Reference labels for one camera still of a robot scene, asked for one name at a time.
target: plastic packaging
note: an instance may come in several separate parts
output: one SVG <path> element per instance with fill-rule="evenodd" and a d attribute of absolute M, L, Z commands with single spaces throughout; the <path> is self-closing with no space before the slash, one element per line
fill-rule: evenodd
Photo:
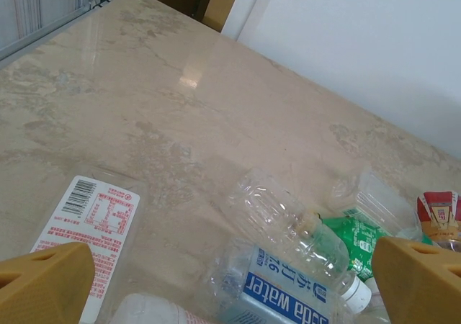
<path fill-rule="evenodd" d="M 461 252 L 461 198 L 457 192 L 424 192 L 418 197 L 423 231 L 439 246 Z"/>
<path fill-rule="evenodd" d="M 338 216 L 381 227 L 388 235 L 422 241 L 415 210 L 369 168 L 339 179 L 331 190 L 328 207 Z"/>
<path fill-rule="evenodd" d="M 25 253 L 72 241 L 87 243 L 96 268 L 81 324 L 106 323 L 117 274 L 123 268 L 148 200 L 142 181 L 78 164 L 50 205 Z"/>
<path fill-rule="evenodd" d="M 353 217 L 325 218 L 323 224 L 330 227 L 346 244 L 350 257 L 349 269 L 362 281 L 373 277 L 372 257 L 376 242 L 387 234 Z"/>
<path fill-rule="evenodd" d="M 120 304 L 110 324 L 210 324 L 161 297 L 130 294 Z"/>
<path fill-rule="evenodd" d="M 251 241 L 340 292 L 352 311 L 368 305 L 371 292 L 347 274 L 349 254 L 341 239 L 261 169 L 237 183 L 222 211 Z"/>
<path fill-rule="evenodd" d="M 353 323 L 337 293 L 242 239 L 215 255 L 197 304 L 224 324 Z"/>
<path fill-rule="evenodd" d="M 368 279 L 365 284 L 372 290 L 372 300 L 367 309 L 360 313 L 355 320 L 356 324 L 383 324 L 390 323 L 386 307 L 382 301 L 380 290 L 374 278 Z"/>

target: blue bottle label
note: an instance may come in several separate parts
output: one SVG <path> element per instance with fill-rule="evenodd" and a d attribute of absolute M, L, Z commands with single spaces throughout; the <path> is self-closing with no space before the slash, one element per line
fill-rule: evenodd
<path fill-rule="evenodd" d="M 218 319 L 225 324 L 329 324 L 328 292 L 327 287 L 255 247 L 238 301 Z"/>

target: green plastic wrapper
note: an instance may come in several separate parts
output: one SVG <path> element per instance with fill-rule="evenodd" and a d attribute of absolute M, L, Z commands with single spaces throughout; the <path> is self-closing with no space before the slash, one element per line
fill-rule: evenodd
<path fill-rule="evenodd" d="M 374 228 L 352 217 L 324 218 L 323 224 L 330 227 L 346 244 L 349 270 L 354 270 L 363 282 L 373 277 L 372 256 L 377 239 L 388 234 L 381 228 Z"/>

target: crushed plastic bottle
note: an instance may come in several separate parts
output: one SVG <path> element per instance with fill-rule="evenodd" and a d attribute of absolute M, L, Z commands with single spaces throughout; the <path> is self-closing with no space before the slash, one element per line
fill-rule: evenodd
<path fill-rule="evenodd" d="M 355 320 L 356 324 L 389 324 L 390 319 L 382 297 L 380 290 L 376 285 L 374 278 L 368 279 L 365 284 L 372 290 L 372 299 L 368 307 L 360 313 Z"/>
<path fill-rule="evenodd" d="M 354 217 L 399 238 L 422 241 L 416 211 L 370 168 L 358 168 L 340 178 L 331 190 L 328 208 Z"/>
<path fill-rule="evenodd" d="M 261 169 L 237 183 L 221 210 L 251 241 L 343 295 L 354 313 L 368 305 L 371 291 L 347 271 L 344 242 Z"/>
<path fill-rule="evenodd" d="M 211 324 L 161 297 L 130 294 L 110 324 Z"/>
<path fill-rule="evenodd" d="M 238 238 L 215 255 L 196 296 L 207 315 L 225 324 L 353 323 L 336 292 Z"/>

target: beige marble surface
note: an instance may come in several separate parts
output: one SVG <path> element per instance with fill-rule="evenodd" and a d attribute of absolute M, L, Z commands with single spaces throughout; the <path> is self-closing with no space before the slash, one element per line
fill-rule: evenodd
<path fill-rule="evenodd" d="M 0 258 L 15 256 L 78 161 L 144 179 L 120 296 L 190 308 L 231 228 L 210 204 L 260 166 L 323 212 L 370 162 L 405 198 L 461 190 L 461 163 L 154 0 L 115 0 L 0 71 Z"/>

